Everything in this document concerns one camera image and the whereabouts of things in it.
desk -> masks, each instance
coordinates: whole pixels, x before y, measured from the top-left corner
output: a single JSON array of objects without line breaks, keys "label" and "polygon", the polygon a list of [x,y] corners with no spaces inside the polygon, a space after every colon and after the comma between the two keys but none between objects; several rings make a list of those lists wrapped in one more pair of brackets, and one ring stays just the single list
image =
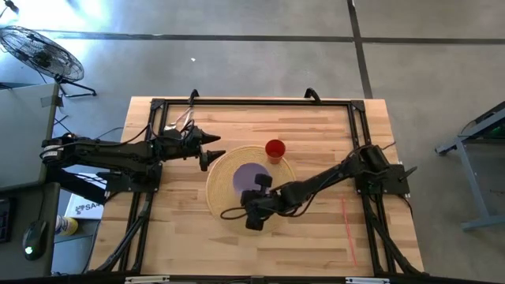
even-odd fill
[{"label": "desk", "polygon": [[[60,185],[57,183],[0,193],[0,198],[12,197],[16,200],[10,242],[0,244],[2,256],[0,257],[0,279],[51,275],[59,194]],[[39,217],[40,206],[43,206],[40,219],[47,222],[46,252],[39,259],[29,261],[24,258],[23,234],[28,225]]]},{"label": "desk", "polygon": [[[145,127],[152,99],[132,98],[123,140]],[[365,100],[365,106],[372,142],[381,147],[392,143],[384,100]],[[171,106],[168,121],[174,121],[186,107]],[[243,145],[264,145],[270,139],[283,140],[286,159],[297,179],[304,180],[339,163],[353,149],[347,115],[345,108],[337,106],[197,105],[193,118],[205,132],[222,137],[205,149],[230,151]],[[394,146],[385,154],[391,163],[398,161]],[[372,275],[361,199],[354,192],[353,181],[324,190],[305,215],[287,219],[274,232],[242,237],[226,230],[209,213],[205,200],[207,175],[200,172],[195,159],[164,163],[151,211],[142,274]],[[342,198],[357,266],[350,252]],[[120,193],[105,205],[91,268],[98,267],[124,236],[131,199],[132,194]],[[412,265],[422,270],[409,208],[397,196],[384,196],[384,204],[391,237]],[[378,246],[381,263],[386,267],[379,241]],[[134,240],[130,264],[136,247]]]}]

gray metal frame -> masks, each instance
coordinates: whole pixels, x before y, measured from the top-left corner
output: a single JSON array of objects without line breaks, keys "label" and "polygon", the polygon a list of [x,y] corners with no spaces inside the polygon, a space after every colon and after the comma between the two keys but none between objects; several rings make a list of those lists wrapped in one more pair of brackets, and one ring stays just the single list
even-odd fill
[{"label": "gray metal frame", "polygon": [[471,127],[454,139],[453,142],[449,144],[443,144],[435,149],[438,155],[446,155],[450,150],[457,150],[459,158],[461,159],[463,170],[465,171],[466,178],[470,183],[470,188],[472,189],[473,198],[475,199],[475,204],[477,205],[477,210],[479,211],[480,218],[463,222],[461,227],[463,230],[471,230],[486,226],[493,226],[498,224],[505,224],[505,215],[490,215],[489,210],[485,204],[484,198],[481,193],[481,188],[475,178],[476,173],[472,168],[468,154],[466,153],[466,147],[464,142],[467,140],[474,140],[479,137],[484,136],[485,133],[496,126],[503,123],[505,119],[505,109],[497,111],[495,114],[481,121],[474,127]]}]

electric fan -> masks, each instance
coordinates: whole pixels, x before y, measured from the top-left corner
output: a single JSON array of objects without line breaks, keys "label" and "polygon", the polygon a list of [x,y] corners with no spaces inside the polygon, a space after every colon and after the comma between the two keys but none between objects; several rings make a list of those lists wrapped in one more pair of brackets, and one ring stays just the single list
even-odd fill
[{"label": "electric fan", "polygon": [[[36,71],[54,78],[67,98],[96,95],[92,88],[76,84],[84,77],[84,67],[65,48],[27,28],[8,26],[0,28],[0,43],[12,56]],[[68,95],[61,84],[72,84],[91,91],[80,95]]]}]

fan stand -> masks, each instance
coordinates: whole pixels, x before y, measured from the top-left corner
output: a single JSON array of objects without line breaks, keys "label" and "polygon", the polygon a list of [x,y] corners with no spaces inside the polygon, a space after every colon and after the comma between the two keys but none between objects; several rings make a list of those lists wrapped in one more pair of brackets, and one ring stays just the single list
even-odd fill
[{"label": "fan stand", "polygon": [[[96,91],[95,89],[92,89],[92,88],[88,88],[86,86],[83,86],[81,84],[77,84],[77,83],[74,83],[74,82],[71,82],[65,78],[63,78],[61,75],[57,75],[54,80],[56,81],[56,84],[58,84],[58,86],[60,87],[60,89],[62,90],[62,93],[63,95],[66,97],[66,98],[77,98],[77,97],[83,97],[83,96],[96,96]],[[62,84],[71,84],[71,85],[74,85],[74,86],[77,86],[79,88],[83,88],[85,90],[88,90],[88,91],[91,91],[91,93],[84,93],[84,94],[79,94],[79,95],[69,95],[67,94],[67,92],[65,92],[65,89],[63,89],[62,87]]]}]

purple circle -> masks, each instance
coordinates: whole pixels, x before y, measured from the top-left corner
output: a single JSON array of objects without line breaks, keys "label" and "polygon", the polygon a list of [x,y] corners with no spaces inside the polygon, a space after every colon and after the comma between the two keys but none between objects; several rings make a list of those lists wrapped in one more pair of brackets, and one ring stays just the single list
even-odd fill
[{"label": "purple circle", "polygon": [[258,163],[246,163],[240,166],[234,174],[234,189],[238,195],[244,190],[260,190],[260,186],[254,183],[257,174],[270,175],[264,166]]}]

